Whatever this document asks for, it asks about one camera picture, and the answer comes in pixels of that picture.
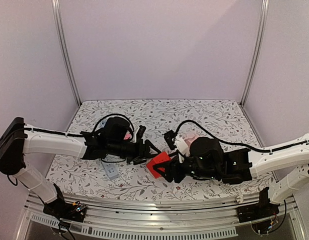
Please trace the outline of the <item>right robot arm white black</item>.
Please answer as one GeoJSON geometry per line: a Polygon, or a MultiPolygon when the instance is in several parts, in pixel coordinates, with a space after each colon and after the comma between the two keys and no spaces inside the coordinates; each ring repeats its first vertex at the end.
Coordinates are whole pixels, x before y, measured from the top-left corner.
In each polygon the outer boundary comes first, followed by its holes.
{"type": "Polygon", "coordinates": [[[152,168],[170,183],[180,183],[190,176],[237,185],[268,172],[294,167],[283,179],[273,181],[260,191],[260,202],[253,206],[257,218],[264,218],[273,205],[280,204],[309,183],[309,132],[296,140],[263,149],[239,142],[240,149],[229,152],[224,152],[221,146],[228,142],[212,134],[199,136],[187,144],[178,131],[170,130],[164,134],[164,139],[177,155],[152,168]]]}

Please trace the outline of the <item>pink cube adapter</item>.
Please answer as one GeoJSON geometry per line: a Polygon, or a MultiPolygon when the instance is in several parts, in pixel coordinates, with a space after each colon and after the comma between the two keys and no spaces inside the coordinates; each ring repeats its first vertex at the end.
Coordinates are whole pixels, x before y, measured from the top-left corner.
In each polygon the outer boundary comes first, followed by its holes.
{"type": "Polygon", "coordinates": [[[183,140],[186,142],[187,146],[190,148],[191,144],[198,138],[199,136],[196,133],[186,133],[183,137],[183,140]]]}

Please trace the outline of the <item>pink plug adapter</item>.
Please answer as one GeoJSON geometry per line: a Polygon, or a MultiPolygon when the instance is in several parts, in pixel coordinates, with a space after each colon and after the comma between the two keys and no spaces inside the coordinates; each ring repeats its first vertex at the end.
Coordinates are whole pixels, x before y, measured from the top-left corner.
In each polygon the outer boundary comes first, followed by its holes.
{"type": "Polygon", "coordinates": [[[124,140],[125,141],[131,141],[132,139],[133,139],[133,134],[130,133],[130,132],[126,133],[124,140]]]}

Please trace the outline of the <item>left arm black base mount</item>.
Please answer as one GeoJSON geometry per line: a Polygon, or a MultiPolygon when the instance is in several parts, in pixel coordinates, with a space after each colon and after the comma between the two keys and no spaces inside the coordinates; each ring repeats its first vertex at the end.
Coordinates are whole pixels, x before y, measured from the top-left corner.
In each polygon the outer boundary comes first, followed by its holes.
{"type": "Polygon", "coordinates": [[[53,216],[56,219],[66,219],[83,223],[86,217],[88,206],[79,201],[73,203],[67,202],[51,202],[45,204],[43,212],[47,215],[53,216]]]}

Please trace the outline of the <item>grey blue power strip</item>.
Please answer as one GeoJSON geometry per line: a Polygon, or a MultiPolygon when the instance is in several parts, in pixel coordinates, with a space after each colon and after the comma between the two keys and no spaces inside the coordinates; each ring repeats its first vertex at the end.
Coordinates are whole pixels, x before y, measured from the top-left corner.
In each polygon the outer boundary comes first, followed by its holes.
{"type": "Polygon", "coordinates": [[[102,162],[102,166],[110,180],[115,180],[119,177],[118,170],[114,163],[102,162]]]}

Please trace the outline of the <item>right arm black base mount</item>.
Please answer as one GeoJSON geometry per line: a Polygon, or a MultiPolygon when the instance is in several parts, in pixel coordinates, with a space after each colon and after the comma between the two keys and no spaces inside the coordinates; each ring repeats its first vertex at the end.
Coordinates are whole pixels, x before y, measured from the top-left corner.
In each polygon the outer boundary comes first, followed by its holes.
{"type": "Polygon", "coordinates": [[[272,203],[255,203],[236,208],[236,215],[240,223],[255,221],[279,213],[279,204],[272,203]]]}

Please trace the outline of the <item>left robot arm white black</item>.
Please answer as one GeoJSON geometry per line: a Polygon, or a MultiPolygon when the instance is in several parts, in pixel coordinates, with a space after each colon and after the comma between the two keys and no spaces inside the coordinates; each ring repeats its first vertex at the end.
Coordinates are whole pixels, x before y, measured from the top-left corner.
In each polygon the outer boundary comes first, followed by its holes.
{"type": "Polygon", "coordinates": [[[70,133],[36,128],[16,117],[0,138],[0,172],[23,183],[58,217],[65,217],[69,206],[57,186],[26,163],[26,154],[65,155],[82,160],[103,160],[110,155],[134,165],[160,154],[151,141],[143,139],[145,126],[134,128],[127,117],[115,113],[101,121],[103,126],[96,124],[92,131],[70,133]]]}

